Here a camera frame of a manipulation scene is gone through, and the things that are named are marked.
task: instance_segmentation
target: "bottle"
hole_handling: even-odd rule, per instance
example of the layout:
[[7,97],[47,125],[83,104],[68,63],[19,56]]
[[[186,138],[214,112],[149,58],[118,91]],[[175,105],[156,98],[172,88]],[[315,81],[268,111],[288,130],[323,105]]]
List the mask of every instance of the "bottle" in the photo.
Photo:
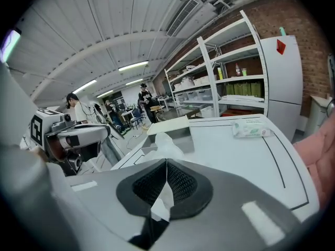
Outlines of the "bottle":
[[241,70],[239,68],[239,66],[236,63],[236,76],[241,76]]
[[224,77],[222,75],[221,68],[218,68],[218,73],[219,73],[219,80],[222,80]]

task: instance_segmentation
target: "shelving unit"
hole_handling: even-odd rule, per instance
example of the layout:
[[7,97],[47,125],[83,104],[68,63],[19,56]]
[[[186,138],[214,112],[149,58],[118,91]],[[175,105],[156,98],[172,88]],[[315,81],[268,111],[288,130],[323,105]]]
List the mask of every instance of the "shelving unit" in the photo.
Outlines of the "shelving unit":
[[248,76],[239,76],[239,77],[231,77],[222,80],[215,81],[216,84],[222,84],[227,82],[236,82],[236,81],[246,81],[246,80],[255,80],[255,79],[264,79],[264,75],[248,75]]
[[[188,70],[172,80],[168,81],[172,93],[172,97],[174,102],[175,101],[175,94],[181,93],[186,90],[196,90],[197,88],[210,86],[211,93],[213,96],[213,100],[211,101],[202,101],[202,100],[185,100],[183,102],[179,102],[179,104],[213,104],[214,107],[214,114],[215,116],[219,116],[220,109],[219,105],[237,105],[237,106],[246,106],[246,107],[255,107],[261,108],[264,110],[264,115],[267,116],[267,108],[268,108],[268,83],[267,83],[267,71],[265,65],[265,59],[262,51],[262,47],[260,44],[260,39],[254,30],[252,24],[250,23],[249,19],[245,15],[245,13],[241,10],[240,11],[242,18],[234,23],[222,28],[221,30],[217,31],[207,39],[203,40],[202,37],[197,38],[198,45],[193,47],[190,51],[188,51],[185,55],[183,55],[178,61],[176,61],[170,68],[165,69],[166,77],[169,79],[168,75],[171,73],[179,72],[179,70],[185,69],[187,65],[191,64],[198,58],[202,57],[204,62],[200,65],[197,65],[195,68]],[[253,36],[255,44],[248,45],[243,48],[239,48],[227,53],[221,53],[221,47],[227,43],[231,43],[235,40]],[[215,50],[216,57],[210,59],[209,58],[209,51]],[[225,78],[221,80],[215,80],[213,67],[216,64],[220,64],[222,68],[222,64],[228,62],[234,62],[237,60],[259,56],[261,63],[262,63],[262,74],[260,75],[248,75],[248,76],[240,76],[240,77],[232,77],[232,78]],[[196,75],[198,73],[202,73],[206,71],[209,78],[209,83],[201,84],[197,86],[181,88],[179,90],[172,91],[172,84],[175,81],[181,80],[186,75]],[[248,81],[260,79],[264,83],[264,102],[257,102],[257,101],[248,101],[248,100],[221,100],[218,97],[217,85],[224,84],[228,82],[235,82],[235,81]]]
[[184,76],[187,75],[187,74],[199,72],[200,70],[202,70],[202,69],[204,69],[204,68],[205,68],[205,64],[202,63],[202,64],[200,64],[200,65],[194,67],[193,69],[190,69],[190,70],[188,70],[187,72],[185,72],[185,73],[183,73],[183,74],[181,74],[181,75],[178,75],[176,78],[172,79],[172,80],[170,81],[170,83],[172,83],[172,82],[174,82],[174,81],[176,81],[176,80],[178,80],[178,79],[184,77]]
[[186,104],[192,104],[192,103],[196,103],[196,104],[213,104],[212,100],[185,100],[181,103],[186,103]]
[[203,87],[203,86],[209,86],[209,85],[210,85],[210,83],[206,83],[206,84],[201,84],[201,85],[196,85],[196,86],[185,87],[185,88],[182,88],[182,89],[172,91],[172,93],[177,93],[177,92],[190,90],[190,89],[193,89],[193,88],[198,88],[198,87]]
[[248,101],[248,100],[219,100],[219,104],[224,105],[238,105],[238,106],[248,106],[248,107],[255,107],[255,108],[264,108],[265,103],[259,101]]
[[253,44],[253,45],[249,45],[244,48],[239,48],[234,51],[228,52],[226,54],[220,55],[214,59],[211,59],[210,62],[211,63],[214,63],[214,62],[227,63],[227,62],[232,62],[236,60],[246,59],[251,56],[257,56],[257,55],[259,55],[257,46]]

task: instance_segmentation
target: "red sticker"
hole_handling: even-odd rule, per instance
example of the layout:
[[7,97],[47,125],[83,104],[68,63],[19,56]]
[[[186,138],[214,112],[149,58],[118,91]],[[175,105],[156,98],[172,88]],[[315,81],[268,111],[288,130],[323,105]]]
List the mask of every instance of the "red sticker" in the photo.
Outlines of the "red sticker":
[[277,39],[277,51],[283,55],[286,45]]

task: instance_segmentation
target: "desk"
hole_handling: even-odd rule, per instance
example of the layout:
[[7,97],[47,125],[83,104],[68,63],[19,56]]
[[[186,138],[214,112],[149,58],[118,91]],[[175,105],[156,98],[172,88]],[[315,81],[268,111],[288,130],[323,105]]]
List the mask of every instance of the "desk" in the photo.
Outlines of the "desk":
[[[239,118],[264,120],[274,132],[267,138],[237,139],[231,123]],[[319,210],[316,189],[304,162],[285,135],[264,115],[189,120],[194,153],[185,160],[239,175],[281,203],[301,220]],[[144,141],[111,170],[139,164]]]
[[159,98],[158,101],[163,101],[165,104],[165,107],[167,110],[169,110],[169,106],[168,103],[166,102],[167,100],[172,99],[172,97],[168,97],[168,98]]
[[150,107],[150,111],[152,111],[152,114],[155,117],[156,122],[158,122],[157,120],[157,116],[156,116],[156,112],[159,112],[160,110],[162,110],[165,106],[152,106]]
[[130,111],[126,111],[126,112],[124,112],[123,114],[121,114],[122,118],[124,119],[124,122],[126,122],[126,119],[125,119],[125,116],[126,116],[126,115],[131,114],[132,117],[134,117],[134,114],[132,113],[133,111],[134,111],[134,109],[133,109],[133,110],[130,110]]
[[191,107],[178,107],[174,108],[170,111],[163,112],[159,115],[157,115],[157,120],[158,121],[167,121],[171,120],[174,118],[178,118],[181,116],[187,116],[189,119],[191,116],[196,115],[197,113],[200,112],[199,108],[191,108]]

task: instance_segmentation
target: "man in black shirt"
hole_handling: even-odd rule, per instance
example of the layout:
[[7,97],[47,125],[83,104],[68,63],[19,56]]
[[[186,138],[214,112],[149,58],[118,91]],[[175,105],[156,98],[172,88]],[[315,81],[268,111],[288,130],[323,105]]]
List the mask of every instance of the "man in black shirt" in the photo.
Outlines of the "man in black shirt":
[[154,106],[154,103],[152,101],[152,95],[147,90],[147,85],[145,83],[141,84],[141,91],[138,94],[138,98],[140,100],[140,103],[144,106],[150,122],[156,123],[156,118],[153,116],[152,112],[150,111],[150,107]]
[[110,103],[109,100],[105,101],[105,105],[106,105],[106,109],[108,111],[108,114],[110,116],[110,118],[112,119],[112,121],[121,127],[121,130],[125,129],[125,126],[122,124],[119,115],[117,114],[117,112],[113,109],[112,104]]

